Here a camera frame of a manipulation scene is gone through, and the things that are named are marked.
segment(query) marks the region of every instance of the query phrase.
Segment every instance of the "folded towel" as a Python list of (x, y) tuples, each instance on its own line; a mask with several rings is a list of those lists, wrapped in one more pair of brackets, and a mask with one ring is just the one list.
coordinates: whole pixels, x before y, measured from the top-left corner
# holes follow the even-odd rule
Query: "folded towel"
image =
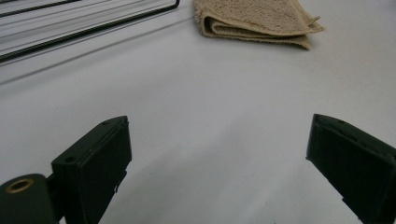
[(307, 34), (322, 31), (298, 0), (193, 0), (201, 33), (211, 37), (296, 44), (310, 49)]

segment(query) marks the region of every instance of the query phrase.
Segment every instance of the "white table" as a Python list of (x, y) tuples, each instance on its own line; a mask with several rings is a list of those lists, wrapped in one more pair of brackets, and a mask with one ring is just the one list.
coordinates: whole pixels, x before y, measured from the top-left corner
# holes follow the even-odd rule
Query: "white table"
[(304, 157), (314, 113), (396, 147), (396, 2), (301, 4), (327, 27), (310, 51), (203, 37), (184, 0), (0, 65), (0, 181), (51, 174), (127, 115), (134, 158), (101, 223), (360, 223)]

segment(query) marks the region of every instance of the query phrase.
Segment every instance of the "black wire frame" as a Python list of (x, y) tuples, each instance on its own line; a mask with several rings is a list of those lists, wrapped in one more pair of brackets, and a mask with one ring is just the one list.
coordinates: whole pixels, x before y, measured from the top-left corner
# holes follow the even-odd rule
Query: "black wire frame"
[(71, 42), (71, 41), (74, 41), (74, 40), (77, 40), (77, 39), (80, 39), (80, 38), (83, 38), (83, 37), (86, 37), (89, 35), (94, 35), (94, 34), (103, 32), (105, 30), (112, 29), (112, 28), (130, 23), (133, 21), (142, 20), (147, 17), (151, 17), (151, 16), (154, 16), (154, 15), (157, 15), (160, 13), (164, 13), (166, 11), (173, 10), (173, 9), (177, 8), (179, 4), (180, 4), (180, 0), (176, 0), (176, 2), (171, 6), (153, 9), (151, 11), (143, 12), (143, 13), (131, 16), (131, 17), (127, 17), (127, 18), (120, 19), (117, 21), (111, 21), (109, 23), (94, 26), (87, 30), (83, 30), (83, 31), (75, 32), (70, 35), (65, 35), (65, 36), (55, 38), (55, 39), (51, 39), (49, 41), (46, 41), (46, 42), (43, 42), (40, 44), (36, 44), (36, 45), (33, 45), (28, 48), (18, 49), (18, 50), (12, 51), (10, 53), (0, 55), (0, 63), (5, 63), (8, 61), (29, 55), (29, 54), (37, 53), (37, 52), (43, 51), (45, 49), (50, 49), (50, 48), (62, 45), (62, 44), (65, 44), (65, 43), (68, 43), (68, 42)]

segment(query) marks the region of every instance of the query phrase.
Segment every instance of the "towel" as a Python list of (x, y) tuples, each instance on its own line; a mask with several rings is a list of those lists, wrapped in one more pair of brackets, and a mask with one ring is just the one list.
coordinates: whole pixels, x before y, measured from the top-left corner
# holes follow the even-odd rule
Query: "towel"
[(310, 49), (306, 35), (324, 30), (298, 0), (193, 0), (193, 5), (201, 33), (210, 37)]

